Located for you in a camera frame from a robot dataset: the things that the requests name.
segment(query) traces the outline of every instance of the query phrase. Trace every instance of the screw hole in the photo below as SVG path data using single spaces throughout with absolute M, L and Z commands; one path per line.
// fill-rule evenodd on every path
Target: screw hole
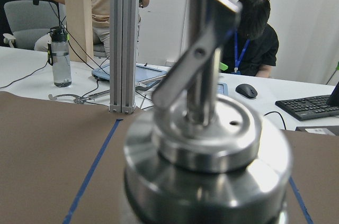
M 198 59 L 204 57 L 205 54 L 205 50 L 203 50 L 202 48 L 197 48 L 194 52 L 195 57 L 197 57 Z
M 231 125 L 239 125 L 239 122 L 237 122 L 237 121 L 231 121 L 231 122 L 229 122 L 229 124 L 231 124 Z

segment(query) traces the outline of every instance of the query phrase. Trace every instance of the cable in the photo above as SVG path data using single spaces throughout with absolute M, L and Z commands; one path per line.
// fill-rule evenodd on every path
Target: cable
M 51 5 L 51 2 L 50 2 L 50 1 L 48 1 L 48 4 L 49 4 L 49 6 L 51 7 L 52 11 L 54 12 L 54 15 L 57 17 L 58 22 L 59 22 L 59 26 L 61 26 L 61 25 L 62 25 L 62 22 L 60 21 L 60 10 L 59 10 L 59 6 L 57 6 L 57 9 L 58 9 L 58 14 L 57 14 L 57 13 L 54 11 L 53 6 Z
M 87 52 L 83 49 L 83 47 L 79 44 L 79 42 L 73 37 L 73 35 L 70 33 L 70 31 L 67 29 L 66 26 L 66 30 L 69 33 L 69 35 L 74 39 L 74 41 L 78 44 L 78 46 L 83 50 L 83 52 L 89 57 L 90 60 L 92 60 L 92 62 L 94 62 L 99 68 L 101 68 L 101 66 L 99 64 L 96 63 L 95 60 L 93 60 L 93 58 L 91 56 L 89 56 L 87 54 Z M 75 50 L 72 48 L 73 52 L 77 55 L 77 57 L 80 58 L 80 56 L 75 52 Z
M 152 101 L 150 98 L 147 98 L 146 96 L 142 95 L 141 93 L 138 93 L 137 91 L 136 91 L 136 93 L 141 95 L 143 98 L 147 99 L 148 101 Z
M 98 88 L 99 88 L 99 79 L 96 80 L 96 89 L 98 89 Z M 89 93 L 95 91 L 96 89 L 93 89 L 93 90 L 89 91 L 88 93 L 85 93 L 85 94 L 84 94 L 83 96 L 81 96 L 81 97 L 84 97 L 85 95 L 87 95 L 87 94 L 89 94 Z
M 61 24 L 63 25 L 64 20 L 66 19 L 66 16 L 64 16 L 64 19 L 61 21 Z
M 148 109 L 148 108 L 150 108 L 150 107 L 154 107 L 154 105 L 152 105 L 152 106 L 147 106 L 147 107 L 144 107 L 143 109 L 141 109 L 141 110 L 145 110 L 145 109 Z
M 89 66 L 89 68 L 94 69 L 91 65 L 89 65 L 88 63 L 86 63 L 85 60 L 84 60 L 83 58 L 81 58 L 81 57 L 78 55 L 78 53 L 73 49 L 73 47 L 72 47 L 72 45 L 69 43 L 69 41 L 68 41 L 68 45 L 69 45 L 69 47 L 71 48 L 71 50 L 73 50 L 73 52 L 75 53 L 75 55 L 76 55 L 81 61 L 83 61 L 84 64 L 86 64 L 87 66 Z
M 108 59 L 109 59 L 109 56 L 107 56 L 106 59 L 103 60 L 103 62 L 100 64 L 100 68 L 101 68 L 101 66 L 104 64 L 104 62 L 106 62 Z
M 46 61 L 46 64 L 43 66 L 43 67 L 41 67 L 41 68 L 39 68 L 39 69 L 37 69 L 37 70 L 35 70 L 35 71 L 33 71 L 31 74 L 29 74 L 29 75 L 27 75 L 27 76 L 24 76 L 24 77 L 22 77 L 22 78 L 19 78 L 19 79 L 17 79 L 17 80 L 14 80 L 14 81 L 12 81 L 11 83 L 9 83 L 8 85 L 5 85 L 5 86 L 2 86 L 2 87 L 0 87 L 0 89 L 2 89 L 2 88 L 6 88 L 6 87 L 8 87 L 8 86 L 10 86 L 10 85 L 12 85 L 13 83 L 15 83 L 15 82 L 18 82 L 18 81 L 20 81 L 20 80 L 23 80 L 23 79 L 25 79 L 25 78 L 27 78 L 27 77 L 29 77 L 29 76 L 32 76 L 35 72 L 37 72 L 37 71 L 39 71 L 39 70 L 41 70 L 41 69 L 43 69 L 43 68 L 45 68 L 46 67 L 46 65 L 47 65 L 47 61 Z
M 88 101 L 85 101 L 86 103 L 88 104 L 93 104 L 93 105 L 102 105 L 102 106 L 107 106 L 105 104 L 100 104 L 100 103 L 94 103 L 94 102 L 88 102 Z
M 277 113 L 277 114 L 280 116 L 280 118 L 281 118 L 281 120 L 282 120 L 282 123 L 284 124 L 284 129 L 286 130 L 286 124 L 285 124 L 284 118 L 282 117 L 282 115 L 281 115 L 278 111 L 271 111 L 271 112 L 268 112 L 268 113 L 264 114 L 264 116 L 266 116 L 266 115 L 268 115 L 268 114 L 272 114 L 272 113 Z
M 333 78 L 334 74 L 337 72 L 337 70 L 339 70 L 339 62 L 338 62 L 338 66 L 335 68 L 333 74 L 331 75 L 331 77 L 326 82 L 326 85 L 328 85 L 328 83 L 332 80 L 332 78 Z

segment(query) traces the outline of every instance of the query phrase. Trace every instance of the green object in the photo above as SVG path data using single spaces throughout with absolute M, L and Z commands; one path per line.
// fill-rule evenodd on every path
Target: green object
M 224 70 L 228 69 L 228 66 L 226 64 L 223 64 L 222 62 L 220 62 L 219 69 L 224 71 Z

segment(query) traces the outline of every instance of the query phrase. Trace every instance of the metal tool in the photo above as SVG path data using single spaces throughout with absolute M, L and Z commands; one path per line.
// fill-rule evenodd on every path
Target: metal tool
M 146 87 L 146 84 L 162 80 L 165 76 L 166 75 L 161 75 L 161 76 L 152 77 L 152 78 L 149 78 L 149 79 L 145 79 L 145 80 L 136 82 L 136 86 Z M 79 95 L 76 95 L 76 94 L 59 94 L 59 95 L 53 96 L 52 94 L 49 94 L 48 98 L 51 101 L 56 101 L 58 99 L 58 97 L 71 96 L 71 97 L 74 97 L 74 99 L 73 99 L 74 103 L 84 104 L 86 101 L 94 100 L 96 98 L 104 97 L 104 96 L 107 96 L 107 95 L 110 95 L 110 90 L 102 91 L 102 92 L 99 92 L 99 93 L 94 93 L 94 94 L 91 94 L 91 95 L 88 95 L 88 96 L 79 96 Z
M 216 94 L 239 21 L 229 0 L 190 0 L 189 49 L 127 134 L 124 187 L 144 223 L 286 224 L 290 147 L 268 120 Z

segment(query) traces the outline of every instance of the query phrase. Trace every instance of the gray chair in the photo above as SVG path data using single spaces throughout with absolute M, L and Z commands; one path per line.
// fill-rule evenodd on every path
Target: gray chair
M 4 34 L 4 42 L 21 49 L 34 49 L 35 42 L 47 34 L 49 29 L 58 26 L 57 6 L 40 1 L 33 5 L 31 0 L 12 1 L 4 5 L 5 14 L 13 35 Z

